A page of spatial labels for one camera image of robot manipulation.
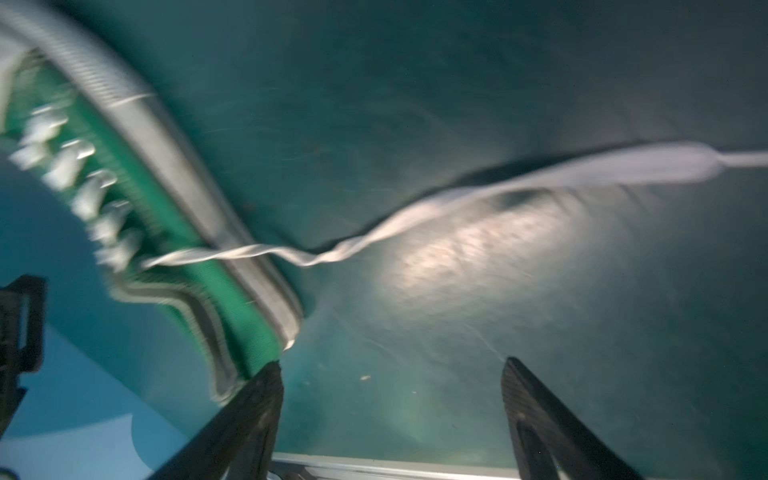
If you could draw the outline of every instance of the black plastic bracket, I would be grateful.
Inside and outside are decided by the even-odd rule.
[[[25,307],[27,336],[19,349]],[[0,288],[0,437],[26,393],[18,386],[19,374],[42,365],[44,318],[45,279],[23,275]]]
[[[502,373],[502,396],[522,480],[642,480],[516,358]]]
[[[283,406],[277,362],[268,363],[149,480],[264,480]]]

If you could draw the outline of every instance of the light blue surface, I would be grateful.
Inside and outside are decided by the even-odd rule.
[[[153,306],[112,300],[92,251],[65,205],[32,175],[0,161],[0,285],[24,273],[46,277],[46,321],[186,435],[194,434],[200,420],[218,410],[202,355]],[[70,415],[46,415],[58,429],[82,425]]]
[[[50,326],[40,372],[0,442],[21,478],[144,478],[187,437]]]

